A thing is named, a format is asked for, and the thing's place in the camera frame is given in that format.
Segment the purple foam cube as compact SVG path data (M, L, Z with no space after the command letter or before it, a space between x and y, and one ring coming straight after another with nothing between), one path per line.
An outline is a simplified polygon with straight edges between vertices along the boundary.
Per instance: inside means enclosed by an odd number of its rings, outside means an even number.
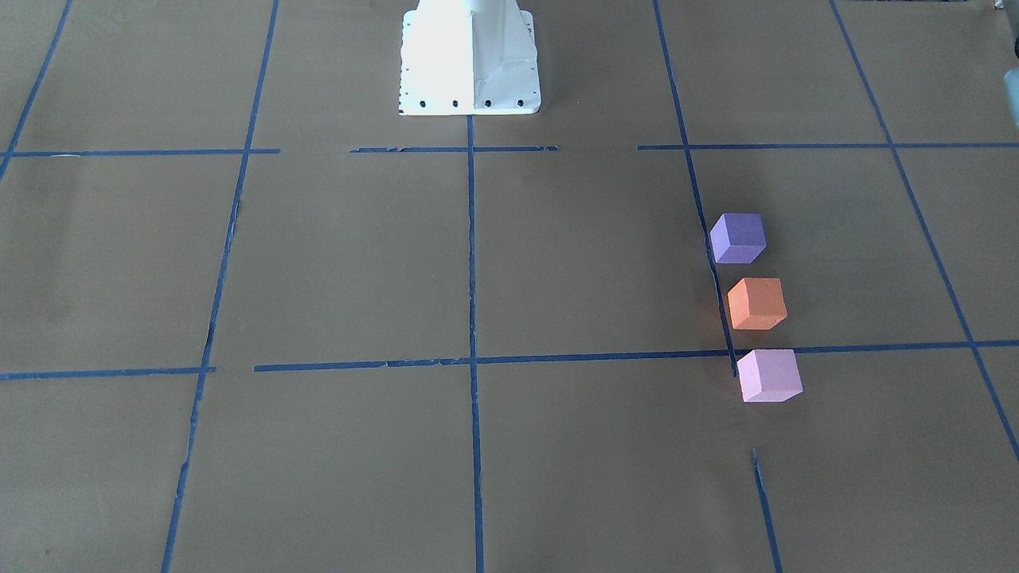
M728 212L710 229L713 260L719 264L753 263L767 249L759 213Z

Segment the orange foam cube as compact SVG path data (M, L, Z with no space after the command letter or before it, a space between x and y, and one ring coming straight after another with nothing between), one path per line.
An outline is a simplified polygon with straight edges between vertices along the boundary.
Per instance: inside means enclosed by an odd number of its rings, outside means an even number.
M779 277L743 277L725 295L729 323L736 330L774 329L787 318Z

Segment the brown paper table cover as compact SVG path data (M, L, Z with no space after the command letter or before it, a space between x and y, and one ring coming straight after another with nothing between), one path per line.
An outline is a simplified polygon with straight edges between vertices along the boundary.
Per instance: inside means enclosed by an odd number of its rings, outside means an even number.
M3 2L4 572L1016 571L990 1L527 1L476 119L412 7Z

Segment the pink foam cube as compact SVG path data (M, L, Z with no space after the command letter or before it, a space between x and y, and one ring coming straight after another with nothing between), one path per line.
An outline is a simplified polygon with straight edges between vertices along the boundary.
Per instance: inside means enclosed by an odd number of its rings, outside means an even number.
M793 349L753 349L736 362L744 403L782 403L804 390Z

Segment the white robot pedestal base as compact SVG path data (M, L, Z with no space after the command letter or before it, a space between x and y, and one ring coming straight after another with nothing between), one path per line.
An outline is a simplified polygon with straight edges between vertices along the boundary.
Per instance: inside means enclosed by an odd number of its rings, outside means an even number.
M517 1L420 1L401 32L401 116L540 111L535 21Z

